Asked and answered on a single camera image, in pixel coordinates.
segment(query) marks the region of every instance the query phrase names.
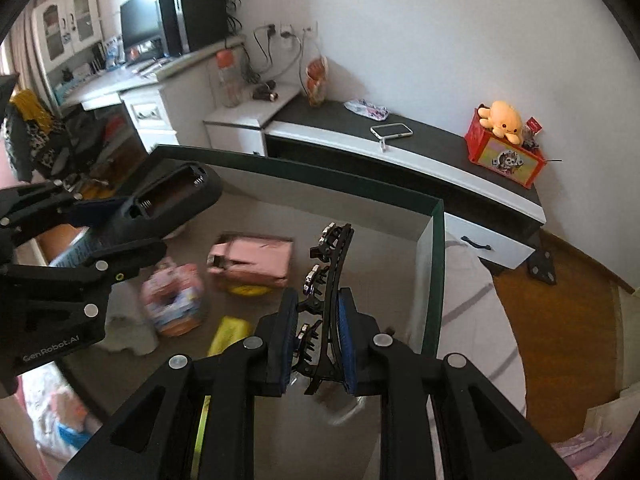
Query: wooden floor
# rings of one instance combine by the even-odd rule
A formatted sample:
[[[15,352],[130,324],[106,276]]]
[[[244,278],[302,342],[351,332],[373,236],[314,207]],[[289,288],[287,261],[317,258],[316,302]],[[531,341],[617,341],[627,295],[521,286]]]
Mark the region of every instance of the wooden floor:
[[[494,279],[527,379],[527,418],[548,442],[582,431],[588,408],[616,395],[616,311],[606,276],[545,239],[558,284],[533,280],[526,265]]]

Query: smartphone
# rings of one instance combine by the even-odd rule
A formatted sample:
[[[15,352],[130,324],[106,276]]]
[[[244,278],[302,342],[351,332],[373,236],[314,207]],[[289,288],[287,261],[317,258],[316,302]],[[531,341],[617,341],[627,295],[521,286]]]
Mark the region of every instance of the smartphone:
[[[389,137],[399,139],[399,137],[408,137],[413,134],[412,130],[406,124],[402,123],[380,124],[380,126],[372,126],[371,133],[373,133],[380,140],[382,140],[383,137],[387,139]]]

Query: black drawer handle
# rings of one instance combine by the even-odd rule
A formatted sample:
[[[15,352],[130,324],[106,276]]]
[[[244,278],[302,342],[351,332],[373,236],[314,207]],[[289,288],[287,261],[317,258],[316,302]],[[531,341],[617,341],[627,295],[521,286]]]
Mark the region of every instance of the black drawer handle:
[[[494,250],[494,248],[492,248],[491,245],[476,244],[473,240],[470,240],[469,237],[467,237],[467,236],[463,236],[460,239],[463,242],[468,243],[470,246],[475,247],[476,249],[484,249],[485,251],[493,251]]]

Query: red tag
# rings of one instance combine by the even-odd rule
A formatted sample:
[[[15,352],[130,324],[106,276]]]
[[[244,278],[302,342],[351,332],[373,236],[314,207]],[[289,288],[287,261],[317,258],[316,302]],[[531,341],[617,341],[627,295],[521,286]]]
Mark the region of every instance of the red tag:
[[[531,133],[534,135],[542,129],[542,126],[540,126],[540,123],[537,120],[535,120],[533,117],[527,121],[527,126],[529,127],[529,130],[531,130]]]

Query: cartoon panda picture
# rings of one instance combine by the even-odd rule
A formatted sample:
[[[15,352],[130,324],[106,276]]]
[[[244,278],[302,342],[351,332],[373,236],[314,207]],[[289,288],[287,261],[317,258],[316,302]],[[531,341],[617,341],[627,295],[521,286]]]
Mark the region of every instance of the cartoon panda picture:
[[[496,170],[508,175],[513,174],[523,164],[520,154],[513,150],[504,150],[492,160],[492,165]]]

